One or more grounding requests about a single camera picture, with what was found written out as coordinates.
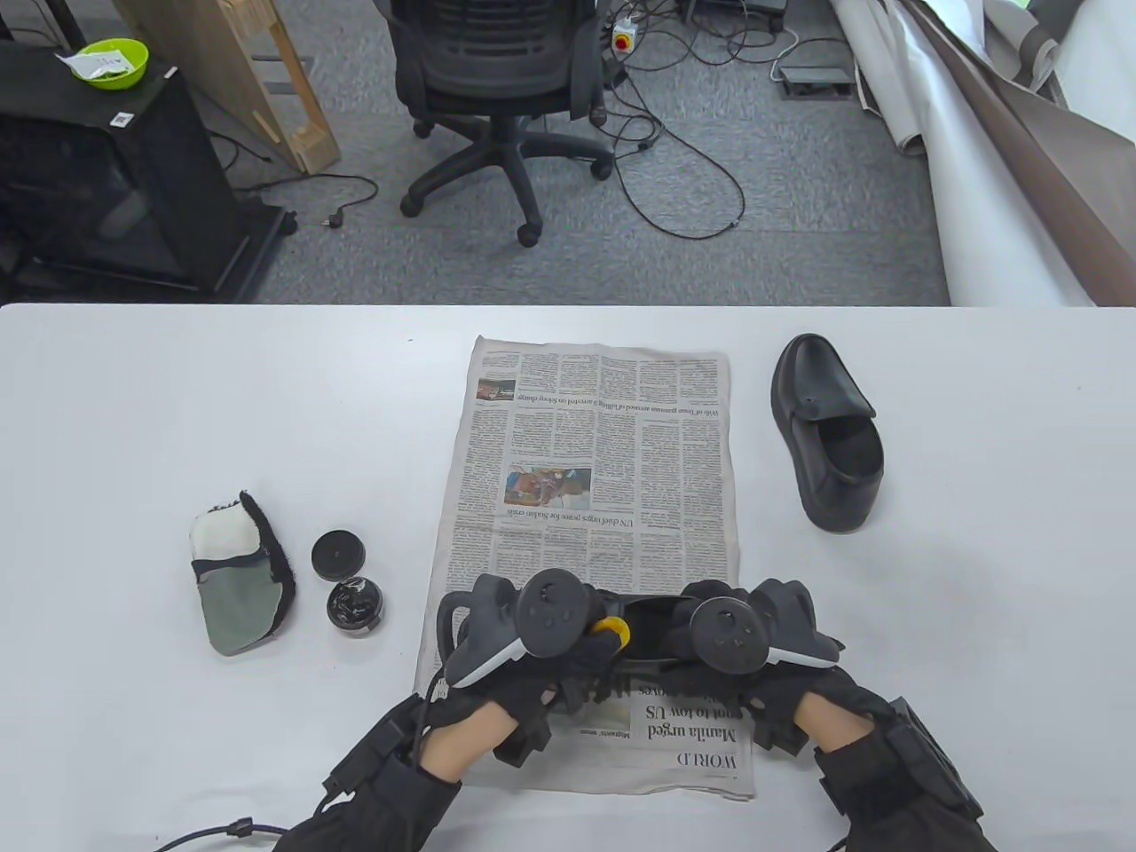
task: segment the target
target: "yellow button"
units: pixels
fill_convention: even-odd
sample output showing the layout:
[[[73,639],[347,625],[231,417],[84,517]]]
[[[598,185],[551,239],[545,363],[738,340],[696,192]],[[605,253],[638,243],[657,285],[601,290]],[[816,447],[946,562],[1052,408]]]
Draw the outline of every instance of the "yellow button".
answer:
[[[624,619],[617,618],[616,616],[601,618],[592,625],[593,634],[599,633],[600,630],[615,630],[616,635],[619,636],[620,651],[627,648],[627,643],[632,641],[632,628],[627,626],[627,623]]]

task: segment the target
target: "office chair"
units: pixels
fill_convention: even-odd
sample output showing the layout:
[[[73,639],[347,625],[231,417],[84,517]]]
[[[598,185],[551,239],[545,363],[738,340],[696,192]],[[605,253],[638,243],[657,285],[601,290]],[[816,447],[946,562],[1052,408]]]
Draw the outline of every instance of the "office chair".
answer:
[[[532,157],[588,160],[607,181],[609,145],[529,130],[553,112],[588,116],[603,105],[600,18],[595,0],[375,0],[386,18],[398,62],[395,91],[426,139],[435,126],[470,141],[415,181],[402,198],[415,217],[435,190],[486,166],[500,166],[525,214],[517,240],[532,248],[544,223],[525,170]],[[486,116],[488,120],[475,118]]]

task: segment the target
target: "black box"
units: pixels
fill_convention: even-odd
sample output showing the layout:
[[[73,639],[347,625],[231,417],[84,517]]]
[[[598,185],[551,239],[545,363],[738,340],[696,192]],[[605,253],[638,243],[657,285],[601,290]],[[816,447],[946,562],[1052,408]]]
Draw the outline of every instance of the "black box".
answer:
[[[151,59],[109,92],[51,50],[0,42],[0,219],[26,258],[182,299],[243,290],[282,211],[259,206],[274,211],[266,235],[242,210],[176,67]]]

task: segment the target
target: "grey carpet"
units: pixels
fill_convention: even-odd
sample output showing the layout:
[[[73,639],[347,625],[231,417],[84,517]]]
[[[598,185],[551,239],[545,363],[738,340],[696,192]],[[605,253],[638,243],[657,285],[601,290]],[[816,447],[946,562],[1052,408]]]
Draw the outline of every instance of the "grey carpet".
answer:
[[[0,0],[0,9],[12,25],[17,17],[34,25],[28,3]],[[277,6],[300,52],[315,58],[312,83],[343,150],[334,170],[373,177],[379,194],[350,208],[342,229],[329,231],[319,222],[365,186],[326,179],[269,191],[268,200],[299,211],[301,227],[282,243],[261,301],[947,303],[926,162],[896,152],[884,126],[854,101],[783,101],[768,66],[688,59],[670,70],[636,73],[654,112],[741,182],[747,200],[741,224],[707,242],[676,240],[635,215],[615,177],[598,183],[584,164],[540,160],[531,174],[544,235],[526,250],[515,237],[523,217],[498,169],[435,193],[417,219],[399,214],[410,181],[461,141],[441,128],[426,141],[411,132],[394,97],[385,25],[370,0]],[[89,37],[122,31],[107,0],[73,0],[73,8]],[[792,0],[787,24],[803,37],[841,35],[827,0]],[[729,28],[730,19],[720,26]],[[778,45],[787,43],[782,36]],[[726,58],[721,43],[707,36],[696,48],[707,59]],[[684,51],[651,35],[634,61],[653,67]],[[786,64],[847,61],[843,45],[817,43]],[[620,93],[633,97],[626,86]],[[294,114],[295,99],[279,100]],[[609,108],[623,110],[610,98]],[[212,105],[202,109],[210,126],[252,141]],[[608,130],[620,123],[612,117]],[[596,133],[586,120],[562,116],[550,126]],[[229,157],[224,142],[217,147]],[[285,174],[248,156],[231,172],[236,185]],[[624,160],[624,175],[640,206],[668,228],[705,234],[736,215],[728,181],[671,140]]]

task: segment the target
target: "green bowl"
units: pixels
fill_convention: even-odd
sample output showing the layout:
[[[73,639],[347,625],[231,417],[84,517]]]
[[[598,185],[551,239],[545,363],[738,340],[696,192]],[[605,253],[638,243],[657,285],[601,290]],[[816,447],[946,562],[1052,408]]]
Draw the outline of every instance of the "green bowl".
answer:
[[[122,89],[130,89],[132,85],[137,83],[145,75],[145,66],[150,61],[150,50],[145,44],[137,41],[136,39],[103,39],[102,41],[97,41],[87,44],[83,48],[80,53],[109,53],[111,50],[122,51],[123,56],[131,60],[134,66],[134,70],[130,74],[116,74],[114,76],[99,77],[98,80],[83,80],[75,74],[76,77],[83,80],[84,83],[90,83],[95,89],[106,89],[108,91],[118,91]]]

